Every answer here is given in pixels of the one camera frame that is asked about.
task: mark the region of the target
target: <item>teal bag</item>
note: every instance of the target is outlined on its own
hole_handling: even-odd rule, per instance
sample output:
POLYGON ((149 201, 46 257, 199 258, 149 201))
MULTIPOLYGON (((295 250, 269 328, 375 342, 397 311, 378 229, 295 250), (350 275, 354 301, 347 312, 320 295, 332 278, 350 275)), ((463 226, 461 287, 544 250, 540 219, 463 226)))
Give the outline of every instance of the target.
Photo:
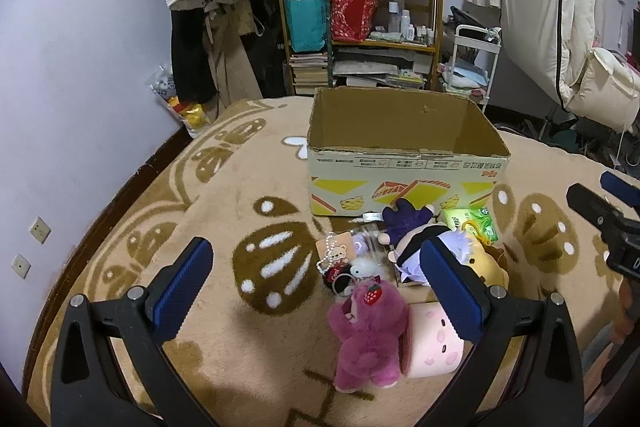
POLYGON ((289 39, 294 52, 318 52, 326 44, 324 0, 284 0, 289 39))

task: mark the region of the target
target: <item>electrical outlet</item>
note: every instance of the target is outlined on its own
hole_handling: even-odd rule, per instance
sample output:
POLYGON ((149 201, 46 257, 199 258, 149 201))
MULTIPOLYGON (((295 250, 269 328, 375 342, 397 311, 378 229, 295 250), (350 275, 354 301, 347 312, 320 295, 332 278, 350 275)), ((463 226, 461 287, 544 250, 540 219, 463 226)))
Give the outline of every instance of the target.
POLYGON ((33 235, 33 237, 36 238, 36 241, 38 243, 44 245, 44 242, 47 240, 47 237, 49 237, 49 234, 51 233, 51 229, 49 228, 49 225, 47 225, 47 223, 42 220, 41 217, 38 217, 38 219, 36 219, 36 222, 33 223, 33 226, 31 227, 31 230, 29 230, 29 232, 31 233, 31 235, 33 235))
POLYGON ((14 263, 11 265, 11 268, 13 268, 20 277, 26 279, 29 269, 31 268, 31 263, 18 254, 15 256, 14 263))

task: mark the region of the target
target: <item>white bottle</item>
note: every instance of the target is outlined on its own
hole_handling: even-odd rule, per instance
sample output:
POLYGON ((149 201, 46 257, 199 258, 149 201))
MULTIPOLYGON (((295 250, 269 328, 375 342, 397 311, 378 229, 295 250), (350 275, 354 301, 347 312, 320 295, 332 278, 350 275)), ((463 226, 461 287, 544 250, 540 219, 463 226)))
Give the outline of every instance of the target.
POLYGON ((406 31, 409 29, 410 22, 409 10, 402 10, 402 17, 400 17, 400 36, 403 39, 406 38, 406 31))
POLYGON ((400 15, 398 14, 398 3, 389 1, 389 33, 400 32, 400 15))

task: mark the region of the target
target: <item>yellow stuffed toy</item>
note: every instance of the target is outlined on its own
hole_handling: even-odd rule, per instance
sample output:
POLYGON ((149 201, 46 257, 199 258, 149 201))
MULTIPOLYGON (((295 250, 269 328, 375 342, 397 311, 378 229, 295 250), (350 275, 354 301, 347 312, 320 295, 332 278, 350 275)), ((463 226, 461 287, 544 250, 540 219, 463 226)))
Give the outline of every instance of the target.
POLYGON ((500 268, 498 262, 491 256, 491 254, 484 251, 482 243, 473 233, 466 232, 466 237, 469 238, 471 256, 465 264, 470 266, 487 286, 497 284, 508 289, 509 274, 500 268))

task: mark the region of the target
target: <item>wall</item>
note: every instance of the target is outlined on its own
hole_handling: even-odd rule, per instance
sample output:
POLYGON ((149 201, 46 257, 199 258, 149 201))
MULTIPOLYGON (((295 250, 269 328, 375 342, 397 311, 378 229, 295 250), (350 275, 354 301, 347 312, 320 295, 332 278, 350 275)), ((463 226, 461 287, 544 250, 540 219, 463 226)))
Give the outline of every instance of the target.
MULTIPOLYGON (((603 38, 603 47, 618 49, 625 54, 631 46, 630 32, 633 22, 632 9, 639 0, 625 0, 626 9, 623 21, 622 45, 618 46, 620 30, 620 17, 622 6, 618 0, 606 0, 606 26, 603 38)), ((485 25, 500 25, 500 12, 498 9, 487 9, 466 3, 464 0, 444 0, 444 13, 449 14, 450 6, 463 7, 485 25)), ((494 85, 491 92, 492 105, 506 107, 523 114, 530 114, 543 118, 555 105, 554 102, 513 62, 505 52, 500 54, 497 69, 495 71, 494 85)), ((564 117, 558 112, 557 118, 564 117)))
POLYGON ((170 59, 164 0, 0 0, 0 21, 0 361, 20 384, 66 259, 177 125, 144 85, 170 59))

